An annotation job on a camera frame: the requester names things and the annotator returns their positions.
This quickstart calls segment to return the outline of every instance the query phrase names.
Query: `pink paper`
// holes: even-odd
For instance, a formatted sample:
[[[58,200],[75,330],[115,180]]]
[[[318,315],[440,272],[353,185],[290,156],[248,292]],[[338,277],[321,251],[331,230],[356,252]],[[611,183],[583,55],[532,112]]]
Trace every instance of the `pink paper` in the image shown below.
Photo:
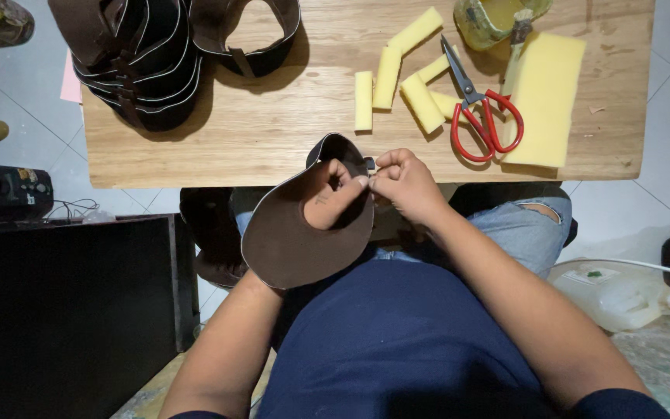
[[[63,81],[61,82],[61,99],[82,103],[81,83],[74,74],[74,65],[71,62],[71,53],[66,50],[66,67],[63,70]]]

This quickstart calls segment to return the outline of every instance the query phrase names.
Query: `glue brush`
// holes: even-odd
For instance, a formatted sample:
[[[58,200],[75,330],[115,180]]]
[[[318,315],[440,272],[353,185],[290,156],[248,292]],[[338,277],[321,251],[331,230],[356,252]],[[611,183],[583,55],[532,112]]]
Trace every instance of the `glue brush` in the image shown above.
[[[521,50],[523,44],[526,43],[527,35],[532,32],[533,16],[531,9],[523,9],[514,14],[514,27],[511,29],[511,58],[508,60],[506,76],[503,78],[503,84],[500,87],[501,96],[510,95],[514,89]]]

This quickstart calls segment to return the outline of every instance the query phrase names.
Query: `scissor blade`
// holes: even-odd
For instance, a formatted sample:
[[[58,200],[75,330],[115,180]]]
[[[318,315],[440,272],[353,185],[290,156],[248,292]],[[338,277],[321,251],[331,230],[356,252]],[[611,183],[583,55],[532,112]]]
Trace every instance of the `scissor blade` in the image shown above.
[[[459,84],[459,88],[461,88],[461,93],[464,95],[465,99],[467,99],[465,100],[465,102],[467,102],[467,104],[470,104],[478,100],[481,100],[482,99],[481,97],[474,97],[475,96],[474,85],[472,84],[470,78],[467,77],[465,68],[461,66],[459,55],[457,55],[454,52],[454,49],[451,47],[449,41],[443,34],[441,35],[441,43],[442,46],[444,47],[444,51],[446,52],[446,58],[449,60],[449,66],[451,67],[451,72],[454,74],[456,83]]]

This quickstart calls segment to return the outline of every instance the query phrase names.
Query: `white plastic container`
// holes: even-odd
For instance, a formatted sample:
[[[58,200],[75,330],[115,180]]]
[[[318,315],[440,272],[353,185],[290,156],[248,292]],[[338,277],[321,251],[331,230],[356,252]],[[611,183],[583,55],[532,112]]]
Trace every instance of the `white plastic container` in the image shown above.
[[[670,287],[656,269],[581,259],[554,266],[547,281],[610,332],[670,314]]]

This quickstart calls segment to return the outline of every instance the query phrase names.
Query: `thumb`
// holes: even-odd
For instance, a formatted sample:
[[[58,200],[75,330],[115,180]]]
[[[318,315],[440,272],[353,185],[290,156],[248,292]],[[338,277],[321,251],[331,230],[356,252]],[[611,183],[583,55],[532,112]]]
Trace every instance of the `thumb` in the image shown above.
[[[340,214],[348,208],[348,205],[353,202],[358,195],[361,195],[361,192],[368,185],[368,178],[366,176],[356,176],[343,185],[340,190],[330,195],[328,199],[333,205],[333,210]]]
[[[397,180],[392,180],[388,177],[371,176],[368,179],[368,186],[373,192],[376,192],[389,200],[394,200],[397,191],[400,188],[400,183]]]

